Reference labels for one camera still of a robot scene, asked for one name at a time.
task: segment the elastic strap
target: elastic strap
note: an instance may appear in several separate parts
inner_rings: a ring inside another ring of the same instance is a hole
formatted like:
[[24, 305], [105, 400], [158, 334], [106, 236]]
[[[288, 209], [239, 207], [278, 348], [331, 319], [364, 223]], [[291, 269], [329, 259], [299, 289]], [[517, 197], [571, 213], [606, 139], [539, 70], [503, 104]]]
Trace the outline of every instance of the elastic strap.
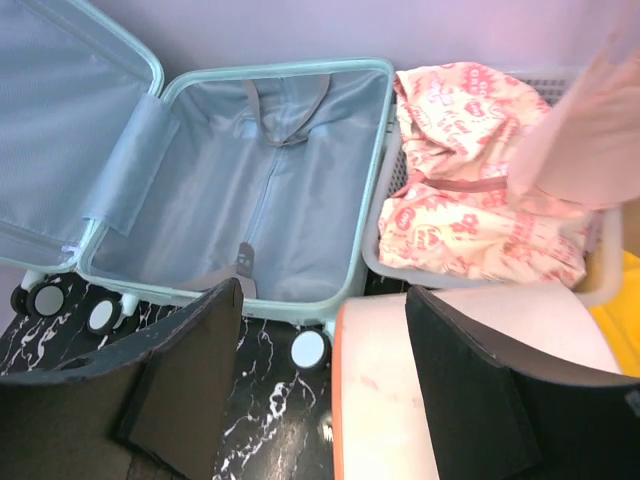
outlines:
[[283, 147], [285, 145], [295, 145], [297, 143], [306, 142], [309, 139], [308, 134], [300, 133], [300, 129], [305, 126], [305, 124], [313, 117], [313, 114], [316, 113], [318, 107], [329, 93], [329, 86], [331, 85], [331, 75], [319, 75], [318, 80], [320, 82], [320, 93], [318, 97], [313, 102], [313, 105], [309, 108], [307, 113], [300, 119], [300, 121], [295, 125], [293, 131], [287, 135], [284, 140], [273, 140], [267, 133], [267, 129], [262, 122], [262, 112], [260, 110], [260, 97], [258, 95], [258, 90], [256, 89], [256, 85], [251, 80], [244, 80], [242, 83], [244, 88], [247, 91], [247, 98], [249, 99], [249, 108], [251, 108], [251, 112], [255, 117], [256, 123], [258, 124], [258, 128], [260, 129], [260, 133], [269, 145], [272, 147]]

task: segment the yellow object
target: yellow object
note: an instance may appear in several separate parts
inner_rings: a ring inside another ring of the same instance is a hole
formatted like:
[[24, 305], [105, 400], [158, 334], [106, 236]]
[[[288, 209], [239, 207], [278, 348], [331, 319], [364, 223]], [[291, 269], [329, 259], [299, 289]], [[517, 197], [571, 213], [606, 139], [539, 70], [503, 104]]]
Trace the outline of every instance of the yellow object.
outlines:
[[640, 258], [624, 252], [624, 277], [618, 296], [589, 309], [625, 375], [640, 377]]

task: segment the black marble surface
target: black marble surface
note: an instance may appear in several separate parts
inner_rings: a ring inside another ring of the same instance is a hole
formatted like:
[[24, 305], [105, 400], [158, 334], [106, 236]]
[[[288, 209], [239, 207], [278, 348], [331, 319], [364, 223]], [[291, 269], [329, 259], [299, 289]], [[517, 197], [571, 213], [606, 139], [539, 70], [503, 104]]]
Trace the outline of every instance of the black marble surface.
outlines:
[[[74, 274], [52, 277], [67, 292], [62, 312], [41, 319], [18, 316], [0, 338], [0, 375], [49, 369], [102, 348], [163, 318], [173, 307], [141, 303], [139, 324], [97, 337], [84, 328], [92, 307], [112, 295]], [[367, 294], [397, 293], [406, 284], [370, 275]], [[235, 379], [214, 480], [324, 480], [333, 478], [332, 445], [320, 424], [330, 410], [330, 368], [300, 374], [289, 360], [296, 327], [243, 319]]]

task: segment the pink floral cloth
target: pink floral cloth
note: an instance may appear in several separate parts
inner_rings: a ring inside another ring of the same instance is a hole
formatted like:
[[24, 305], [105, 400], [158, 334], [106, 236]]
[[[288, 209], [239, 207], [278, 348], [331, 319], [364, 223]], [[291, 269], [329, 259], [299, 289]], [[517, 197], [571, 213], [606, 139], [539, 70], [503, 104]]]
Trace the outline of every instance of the pink floral cloth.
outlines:
[[579, 282], [591, 215], [507, 205], [510, 155], [550, 111], [538, 93], [476, 63], [398, 72], [394, 87], [409, 182], [384, 204], [380, 261], [471, 279]]

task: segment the wall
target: wall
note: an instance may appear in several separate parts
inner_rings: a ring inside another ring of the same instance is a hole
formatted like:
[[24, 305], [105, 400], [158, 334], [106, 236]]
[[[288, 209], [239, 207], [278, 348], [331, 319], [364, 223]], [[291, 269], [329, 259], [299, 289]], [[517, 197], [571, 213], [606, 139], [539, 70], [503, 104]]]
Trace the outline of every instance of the wall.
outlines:
[[472, 59], [582, 65], [619, 0], [93, 0], [168, 76], [196, 68], [381, 56], [397, 68]]

